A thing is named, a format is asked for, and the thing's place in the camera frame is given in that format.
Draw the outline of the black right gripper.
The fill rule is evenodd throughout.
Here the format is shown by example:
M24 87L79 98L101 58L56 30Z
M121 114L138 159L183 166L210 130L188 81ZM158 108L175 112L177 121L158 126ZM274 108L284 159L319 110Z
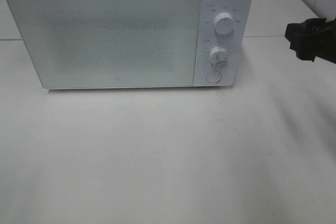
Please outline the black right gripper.
M314 36L314 42L299 40L309 36ZM335 63L335 19L328 22L326 18L310 18L302 23L288 24L285 38L298 59L314 62L318 57Z

